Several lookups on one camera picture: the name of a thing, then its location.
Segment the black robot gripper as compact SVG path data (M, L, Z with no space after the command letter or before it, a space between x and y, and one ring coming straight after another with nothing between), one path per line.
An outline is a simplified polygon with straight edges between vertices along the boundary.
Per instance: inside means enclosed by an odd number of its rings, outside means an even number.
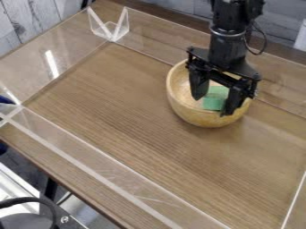
M221 116L233 115L246 98L255 97L261 75L246 62L245 32L211 30L210 48L188 47L187 63L191 96L202 99L210 81L218 82L230 92Z

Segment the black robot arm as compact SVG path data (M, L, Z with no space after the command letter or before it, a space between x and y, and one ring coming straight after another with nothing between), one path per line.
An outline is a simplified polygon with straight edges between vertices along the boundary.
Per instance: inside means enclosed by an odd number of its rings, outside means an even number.
M195 100L208 93L210 81L229 89L221 116L233 115L247 98L254 98L262 80L259 72L247 63L246 54L261 55L250 50L251 28L263 13L265 0L210 0L212 23L210 48L188 47L187 63L191 96Z

